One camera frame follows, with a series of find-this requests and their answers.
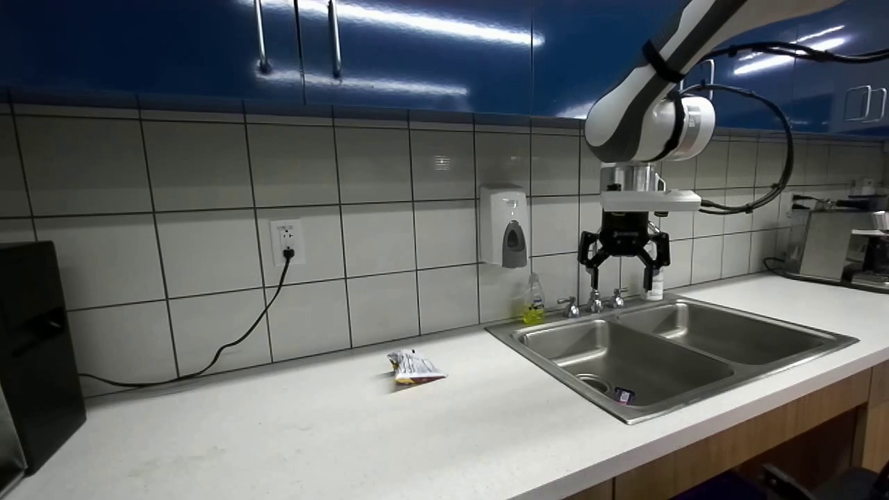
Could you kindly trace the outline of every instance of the white tiled wall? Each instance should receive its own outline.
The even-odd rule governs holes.
[[[746,202],[780,157],[778,139],[737,134],[661,173]],[[796,189],[849,193],[883,171],[878,141],[801,139]],[[300,221],[307,264],[218,373],[505,319],[528,269],[479,261],[479,186],[530,193],[548,302],[586,298],[576,243],[601,229],[601,171],[572,125],[0,107],[0,243],[55,243],[82,371],[119,382],[196,373],[247,330],[280,273],[272,221]],[[672,234],[667,287],[755,273],[787,243],[787,211],[790,197],[655,221]],[[642,268],[612,259],[601,290],[639,291]]]

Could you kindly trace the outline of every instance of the black appliance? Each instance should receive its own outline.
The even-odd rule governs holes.
[[[0,244],[0,398],[29,475],[87,423],[51,243]]]

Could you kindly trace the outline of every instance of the white countertop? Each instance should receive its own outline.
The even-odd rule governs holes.
[[[392,389],[389,348],[93,402],[8,500],[568,498],[889,358],[889,298],[753,277],[689,291],[858,346],[622,426],[485,330],[404,343],[446,382]]]

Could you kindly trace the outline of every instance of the cabinet handle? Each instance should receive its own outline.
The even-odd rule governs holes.
[[[874,107],[874,86],[862,86],[864,90],[864,108],[862,108],[862,123],[869,121],[869,107]]]
[[[887,121],[887,107],[889,107],[889,90],[882,86],[878,93],[883,96],[883,98],[882,98],[882,116],[878,116],[878,123],[883,123],[883,121]]]
[[[707,66],[708,66],[708,86],[714,86],[718,84],[718,62],[708,59]]]
[[[258,48],[258,62],[257,62],[257,69],[262,75],[271,75],[272,72],[272,62],[271,62],[271,51],[267,51],[267,26],[264,26],[264,16],[262,16],[262,0],[253,0],[253,16],[257,16],[257,48]]]
[[[343,43],[339,43],[339,14],[336,0],[328,0],[330,39],[333,39],[333,79],[343,79]]]

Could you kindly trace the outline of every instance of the robotic arm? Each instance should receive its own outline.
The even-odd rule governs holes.
[[[603,230],[580,234],[580,264],[592,273],[608,257],[637,257],[646,264],[646,290],[669,268],[669,237],[651,234],[648,211],[697,211],[694,193],[669,193],[655,162],[694,159],[714,137],[718,111],[707,98],[676,93],[707,54],[726,39],[840,5],[843,0],[686,0],[667,39],[646,44],[646,65],[597,100],[586,115],[586,141],[612,171],[603,193]]]

